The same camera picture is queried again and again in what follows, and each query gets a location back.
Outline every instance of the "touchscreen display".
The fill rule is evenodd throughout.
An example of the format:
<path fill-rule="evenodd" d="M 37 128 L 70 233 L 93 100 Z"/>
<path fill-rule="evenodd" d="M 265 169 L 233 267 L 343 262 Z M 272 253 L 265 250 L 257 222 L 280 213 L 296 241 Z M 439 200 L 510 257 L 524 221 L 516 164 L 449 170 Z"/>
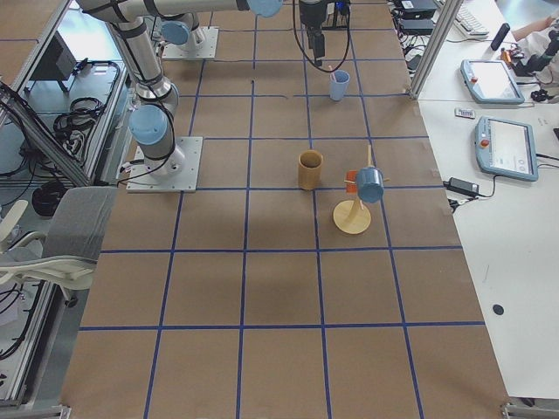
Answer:
<path fill-rule="evenodd" d="M 476 83 L 484 98 L 516 99 L 518 94 L 508 77 L 508 72 L 501 63 L 471 63 L 473 73 L 478 78 Z"/>
<path fill-rule="evenodd" d="M 526 127 L 490 121 L 492 166 L 532 174 Z"/>

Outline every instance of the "orange object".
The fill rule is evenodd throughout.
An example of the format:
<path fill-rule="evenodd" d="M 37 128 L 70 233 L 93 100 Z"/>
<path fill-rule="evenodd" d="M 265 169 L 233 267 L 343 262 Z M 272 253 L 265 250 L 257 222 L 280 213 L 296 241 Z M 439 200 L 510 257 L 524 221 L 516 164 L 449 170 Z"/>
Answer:
<path fill-rule="evenodd" d="M 355 179 L 357 178 L 357 170 L 350 170 L 346 173 L 346 193 L 347 194 L 356 194 L 357 193 L 357 184 L 355 183 Z"/>
<path fill-rule="evenodd" d="M 501 61 L 504 61 L 509 68 L 512 67 L 513 61 L 510 59 L 510 52 L 504 48 L 500 51 L 500 59 Z"/>

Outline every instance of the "electronic device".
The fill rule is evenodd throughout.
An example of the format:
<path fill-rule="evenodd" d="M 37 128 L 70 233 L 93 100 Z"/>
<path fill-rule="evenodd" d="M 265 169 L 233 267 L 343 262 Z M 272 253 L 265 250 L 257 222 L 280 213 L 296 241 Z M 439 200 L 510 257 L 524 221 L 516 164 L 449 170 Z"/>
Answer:
<path fill-rule="evenodd" d="M 418 68 L 419 61 L 421 61 L 421 55 L 419 54 L 416 54 L 415 57 L 412 58 L 410 61 L 406 61 L 408 70 L 410 70 L 411 72 L 415 72 Z"/>
<path fill-rule="evenodd" d="M 474 146 L 482 171 L 522 181 L 538 180 L 534 133 L 529 124 L 482 116 L 475 129 Z"/>
<path fill-rule="evenodd" d="M 518 105 L 524 96 L 507 65 L 500 60 L 465 59 L 460 71 L 476 102 Z"/>
<path fill-rule="evenodd" d="M 445 0 L 435 0 L 438 7 L 445 5 Z M 459 8 L 454 17 L 454 27 L 464 35 L 466 39 L 485 39 L 489 30 L 472 14 L 465 4 Z"/>
<path fill-rule="evenodd" d="M 400 31 L 406 35 L 431 35 L 435 24 L 430 19 L 400 19 Z"/>
<path fill-rule="evenodd" d="M 433 0 L 395 0 L 394 5 L 402 19 L 431 19 L 437 10 Z"/>
<path fill-rule="evenodd" d="M 467 118 L 469 120 L 475 120 L 475 112 L 473 109 L 465 109 L 463 107 L 455 107 L 454 115 L 460 118 Z"/>
<path fill-rule="evenodd" d="M 497 35 L 495 35 L 495 38 L 491 43 L 491 49 L 493 51 L 497 51 L 497 48 L 499 48 L 500 44 L 503 42 L 503 39 L 505 39 L 505 36 L 508 34 L 509 31 L 509 24 L 504 23 L 500 26 L 499 30 L 497 31 Z"/>
<path fill-rule="evenodd" d="M 446 189 L 457 194 L 471 196 L 472 198 L 480 195 L 480 186 L 477 183 L 463 181 L 455 177 L 451 177 L 448 182 L 443 182 L 443 185 Z"/>

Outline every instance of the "person's arm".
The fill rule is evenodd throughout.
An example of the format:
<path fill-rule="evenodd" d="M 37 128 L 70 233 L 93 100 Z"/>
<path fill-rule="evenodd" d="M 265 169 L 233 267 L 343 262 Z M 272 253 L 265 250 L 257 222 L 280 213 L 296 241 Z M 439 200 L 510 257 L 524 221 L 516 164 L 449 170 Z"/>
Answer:
<path fill-rule="evenodd" d="M 539 31 L 543 31 L 546 28 L 549 28 L 549 26 L 553 24 L 554 20 L 555 20 L 554 17 L 548 16 L 545 17 L 544 19 L 532 22 L 531 24 L 527 24 L 526 26 L 520 29 L 516 29 L 512 31 L 513 37 L 514 39 L 516 39 L 516 41 L 520 41 L 521 39 L 524 39 L 532 32 L 539 32 Z"/>

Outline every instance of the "remote control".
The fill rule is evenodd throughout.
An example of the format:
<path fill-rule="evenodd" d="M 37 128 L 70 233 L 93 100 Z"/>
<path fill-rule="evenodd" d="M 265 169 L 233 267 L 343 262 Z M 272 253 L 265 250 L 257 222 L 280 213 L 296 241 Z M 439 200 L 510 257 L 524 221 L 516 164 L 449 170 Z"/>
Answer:
<path fill-rule="evenodd" d="M 454 114 L 460 118 L 468 118 L 469 120 L 475 120 L 475 112 L 473 109 L 464 109 L 457 107 L 454 109 Z"/>

